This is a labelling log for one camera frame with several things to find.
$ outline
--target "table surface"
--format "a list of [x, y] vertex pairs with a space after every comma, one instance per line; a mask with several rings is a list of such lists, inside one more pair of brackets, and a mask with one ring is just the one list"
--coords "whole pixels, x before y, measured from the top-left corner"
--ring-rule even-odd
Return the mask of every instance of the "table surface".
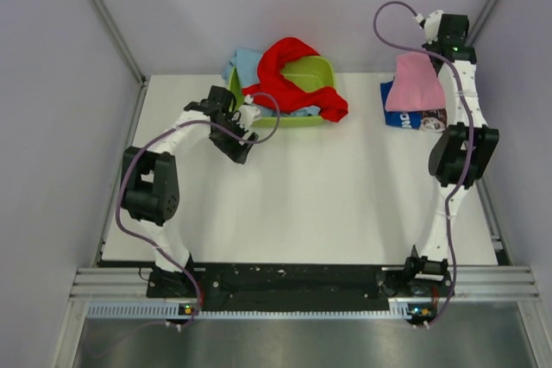
[[[430, 214], [427, 172], [438, 134], [387, 127], [380, 83], [388, 73], [337, 74], [349, 103], [341, 122], [282, 128], [236, 165], [203, 140], [177, 157], [180, 205], [174, 220], [196, 261], [402, 264]], [[142, 146], [167, 129], [218, 75], [153, 76], [135, 134]], [[262, 137], [270, 130], [259, 128]], [[122, 212], [123, 222], [140, 228]], [[496, 265], [477, 190], [453, 235], [461, 265]], [[154, 260], [153, 249], [112, 221], [103, 260]]]

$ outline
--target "red cloth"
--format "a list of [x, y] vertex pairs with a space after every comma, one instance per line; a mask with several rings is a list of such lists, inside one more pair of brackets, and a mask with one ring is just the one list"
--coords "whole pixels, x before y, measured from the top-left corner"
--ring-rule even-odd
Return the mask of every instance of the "red cloth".
[[[260, 59], [257, 67], [259, 83], [243, 89], [245, 95], [266, 92], [276, 99], [281, 112], [291, 113], [316, 105], [320, 116], [328, 121], [338, 122], [348, 114], [348, 104], [334, 88], [325, 86], [313, 92], [305, 92], [280, 73], [288, 62], [304, 56], [319, 56], [319, 53], [297, 38], [284, 38], [272, 45]], [[255, 97], [255, 103], [270, 109], [276, 109], [267, 97]]]

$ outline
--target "gray floor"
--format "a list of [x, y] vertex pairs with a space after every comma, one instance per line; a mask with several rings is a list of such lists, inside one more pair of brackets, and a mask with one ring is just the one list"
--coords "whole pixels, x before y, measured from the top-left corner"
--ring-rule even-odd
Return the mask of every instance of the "gray floor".
[[[430, 331], [404, 321], [88, 321], [74, 368], [531, 368], [515, 304], [454, 304]], [[102, 358], [91, 354], [110, 348]]]

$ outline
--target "metal frame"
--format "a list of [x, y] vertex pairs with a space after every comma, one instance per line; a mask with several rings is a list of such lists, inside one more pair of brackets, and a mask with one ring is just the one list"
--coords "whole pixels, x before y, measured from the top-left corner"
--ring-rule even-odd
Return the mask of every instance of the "metal frame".
[[[103, 24], [113, 45], [120, 54], [123, 62], [128, 67], [140, 90], [135, 102], [135, 111], [126, 137], [126, 144], [132, 143], [135, 130], [140, 118], [141, 108], [147, 92], [147, 80], [142, 70], [136, 63], [133, 54], [123, 39], [111, 13], [103, 0], [90, 0], [98, 19]], [[487, 0], [479, 16], [472, 26], [468, 42], [474, 43], [485, 27], [489, 17], [495, 10], [500, 0]], [[508, 250], [507, 240], [500, 232], [499, 220], [492, 206], [488, 185], [485, 179], [478, 183], [480, 199], [486, 214], [493, 243], [497, 249], [505, 247]], [[109, 207], [105, 211], [103, 224], [103, 237], [97, 249], [94, 261], [96, 264], [101, 258], [104, 237], [110, 226], [110, 218], [113, 213], [116, 200], [116, 188], [111, 195]], [[58, 344], [55, 348], [53, 368], [72, 367], [77, 354], [78, 343], [85, 324], [88, 309], [91, 304], [99, 303], [131, 303], [148, 306], [157, 303], [165, 304], [168, 301], [146, 298], [147, 282], [140, 279], [137, 269], [124, 268], [84, 268], [79, 269], [72, 287], [63, 320]], [[527, 335], [535, 354], [539, 368], [552, 368], [552, 335], [549, 331], [549, 322], [535, 285], [533, 275], [528, 266], [460, 266], [458, 268], [458, 284], [454, 303], [475, 302], [518, 303], [521, 317]], [[412, 302], [411, 299], [391, 299], [392, 306], [401, 302]], [[227, 318], [253, 317], [261, 318], [263, 315], [225, 315]], [[213, 318], [221, 318], [222, 315], [211, 315]], [[367, 315], [356, 313], [355, 315], [338, 315], [341, 318], [365, 318]]]

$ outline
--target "light blue cloth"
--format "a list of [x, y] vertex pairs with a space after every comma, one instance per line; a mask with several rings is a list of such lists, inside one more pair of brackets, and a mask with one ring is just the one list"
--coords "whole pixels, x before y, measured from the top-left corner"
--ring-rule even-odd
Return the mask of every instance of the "light blue cloth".
[[[262, 53], [238, 47], [235, 50], [234, 56], [224, 67], [223, 73], [221, 74], [226, 84], [230, 81], [230, 75], [234, 68], [238, 73], [238, 79], [240, 80], [240, 86], [242, 88], [248, 88], [251, 85], [258, 84], [259, 77], [257, 76], [257, 66], [259, 66], [260, 58], [262, 58]], [[276, 116], [276, 111], [273, 109], [260, 105], [257, 105], [257, 107], [259, 107], [262, 116]], [[293, 111], [291, 114], [282, 113], [281, 116], [316, 116], [319, 113], [320, 108], [316, 105], [311, 105]]]

